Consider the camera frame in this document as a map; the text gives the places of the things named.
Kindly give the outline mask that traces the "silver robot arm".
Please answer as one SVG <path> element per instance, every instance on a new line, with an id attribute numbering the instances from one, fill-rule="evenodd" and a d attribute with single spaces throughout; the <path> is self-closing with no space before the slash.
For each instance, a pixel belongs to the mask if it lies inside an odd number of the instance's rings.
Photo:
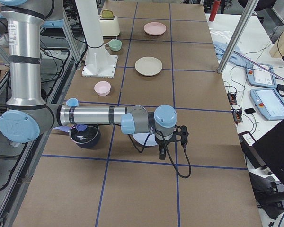
<path id="1" fill-rule="evenodd" d="M 142 106 L 74 106 L 47 104 L 41 97 L 40 27 L 64 19 L 60 0 L 3 0 L 8 22 L 11 98 L 0 117 L 0 131 L 10 141 L 26 143 L 57 126 L 118 125 L 123 134 L 149 133 L 159 146 L 159 158 L 169 156 L 167 145 L 188 143 L 186 126 L 177 126 L 176 110 L 161 105 L 154 112 Z"/>

